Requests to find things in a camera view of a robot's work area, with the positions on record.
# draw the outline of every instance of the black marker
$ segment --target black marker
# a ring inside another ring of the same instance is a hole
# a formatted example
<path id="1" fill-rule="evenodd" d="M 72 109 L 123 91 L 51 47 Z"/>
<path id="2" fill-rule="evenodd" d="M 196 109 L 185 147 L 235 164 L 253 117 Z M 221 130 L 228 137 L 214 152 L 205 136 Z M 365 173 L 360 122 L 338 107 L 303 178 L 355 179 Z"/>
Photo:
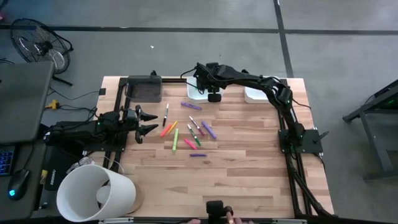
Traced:
<path id="1" fill-rule="evenodd" d="M 164 125 L 165 125 L 165 123 L 166 123 L 166 119 L 167 119 L 167 113 L 169 112 L 169 104 L 167 103 L 167 106 L 166 106 L 166 113 L 164 114 L 164 118 L 163 118 L 163 127 L 164 127 Z"/>

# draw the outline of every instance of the purple marker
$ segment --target purple marker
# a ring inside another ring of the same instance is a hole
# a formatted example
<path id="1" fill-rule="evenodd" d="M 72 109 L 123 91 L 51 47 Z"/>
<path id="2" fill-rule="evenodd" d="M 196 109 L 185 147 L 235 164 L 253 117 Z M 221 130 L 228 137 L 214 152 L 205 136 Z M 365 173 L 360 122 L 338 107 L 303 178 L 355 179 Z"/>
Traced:
<path id="1" fill-rule="evenodd" d="M 193 153 L 189 154 L 190 157 L 207 157 L 206 154 Z"/>
<path id="2" fill-rule="evenodd" d="M 187 102 L 181 102 L 181 105 L 182 106 L 187 106 L 187 107 L 195 109 L 195 110 L 201 110 L 200 106 L 195 106 L 195 105 L 187 103 Z"/>
<path id="3" fill-rule="evenodd" d="M 214 133 L 213 130 L 211 130 L 210 126 L 208 126 L 205 121 L 202 121 L 201 123 L 206 128 L 206 130 L 210 133 L 211 137 L 213 137 L 213 139 L 216 139 L 217 135 Z"/>

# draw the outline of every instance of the black mouse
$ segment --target black mouse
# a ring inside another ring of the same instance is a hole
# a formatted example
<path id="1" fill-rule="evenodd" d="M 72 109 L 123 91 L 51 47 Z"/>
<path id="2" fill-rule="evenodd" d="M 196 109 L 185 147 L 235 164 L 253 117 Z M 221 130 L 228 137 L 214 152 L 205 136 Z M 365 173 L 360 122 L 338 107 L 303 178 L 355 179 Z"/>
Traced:
<path id="1" fill-rule="evenodd" d="M 8 183 L 7 193 L 11 200 L 19 200 L 25 195 L 29 174 L 29 170 L 21 169 L 12 175 L 11 180 Z"/>

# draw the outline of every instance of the marker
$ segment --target marker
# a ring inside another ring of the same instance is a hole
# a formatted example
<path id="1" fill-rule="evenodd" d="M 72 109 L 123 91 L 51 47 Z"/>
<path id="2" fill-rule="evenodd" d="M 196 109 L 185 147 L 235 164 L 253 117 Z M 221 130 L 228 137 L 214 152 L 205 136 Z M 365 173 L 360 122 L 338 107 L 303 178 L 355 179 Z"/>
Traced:
<path id="1" fill-rule="evenodd" d="M 193 153 L 189 154 L 190 157 L 207 157 L 206 154 Z"/>
<path id="2" fill-rule="evenodd" d="M 173 153 L 175 153 L 175 151 L 177 150 L 177 141 L 178 141 L 178 128 L 176 128 L 174 132 Z"/>
<path id="3" fill-rule="evenodd" d="M 167 134 L 172 132 L 173 128 L 175 127 L 175 125 L 177 124 L 177 121 L 174 122 L 173 126 L 169 129 L 169 131 L 167 131 Z"/>
<path id="4" fill-rule="evenodd" d="M 163 118 L 163 127 L 164 127 L 164 124 L 166 123 L 168 113 L 169 113 L 169 104 L 167 103 L 166 112 L 164 113 L 164 118 Z"/>
<path id="5" fill-rule="evenodd" d="M 163 136 L 166 134 L 166 132 L 167 132 L 171 127 L 172 127 L 172 124 L 169 124 L 169 125 L 162 131 L 162 134 L 160 134 L 160 136 L 163 137 Z"/>
<path id="6" fill-rule="evenodd" d="M 189 124 L 187 124 L 187 125 L 188 125 L 188 129 L 189 129 L 189 131 L 191 132 L 193 138 L 194 138 L 195 141 L 198 143 L 198 146 L 201 146 L 201 145 L 200 145 L 200 141 L 199 141 L 198 137 L 195 135 L 195 133 L 193 132 L 191 126 L 189 126 Z"/>
<path id="7" fill-rule="evenodd" d="M 195 110 L 201 110 L 200 106 L 195 106 L 195 105 L 187 103 L 187 102 L 181 102 L 181 105 L 189 107 L 189 108 L 192 108 L 192 109 L 195 109 Z"/>
<path id="8" fill-rule="evenodd" d="M 213 139 L 217 138 L 217 135 L 214 133 L 214 131 L 210 128 L 209 125 L 206 124 L 205 121 L 201 122 L 203 124 L 203 126 L 206 128 L 206 130 L 210 133 L 211 137 L 213 137 Z"/>
<path id="9" fill-rule="evenodd" d="M 199 130 L 200 134 L 204 136 L 205 133 L 200 129 L 199 125 L 193 120 L 193 118 L 191 116 L 189 116 L 189 119 L 191 119 L 193 124 L 197 127 L 197 129 Z"/>
<path id="10" fill-rule="evenodd" d="M 190 142 L 188 139 L 184 139 L 184 141 L 192 147 L 192 149 L 197 150 L 196 146 L 192 144 L 192 142 Z"/>

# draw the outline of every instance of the orange marker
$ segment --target orange marker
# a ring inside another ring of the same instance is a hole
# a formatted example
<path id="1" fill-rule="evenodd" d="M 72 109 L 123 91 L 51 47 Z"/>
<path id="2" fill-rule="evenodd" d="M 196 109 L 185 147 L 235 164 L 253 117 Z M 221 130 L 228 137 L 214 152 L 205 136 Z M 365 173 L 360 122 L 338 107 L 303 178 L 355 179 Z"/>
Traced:
<path id="1" fill-rule="evenodd" d="M 169 124 L 163 131 L 162 131 L 162 134 L 160 134 L 160 136 L 161 137 L 163 137 L 165 134 L 166 134 L 166 132 L 171 128 L 171 124 Z"/>
<path id="2" fill-rule="evenodd" d="M 167 131 L 167 134 L 172 132 L 173 128 L 175 127 L 175 125 L 177 124 L 178 121 L 175 121 L 173 126 L 169 129 L 169 131 Z"/>

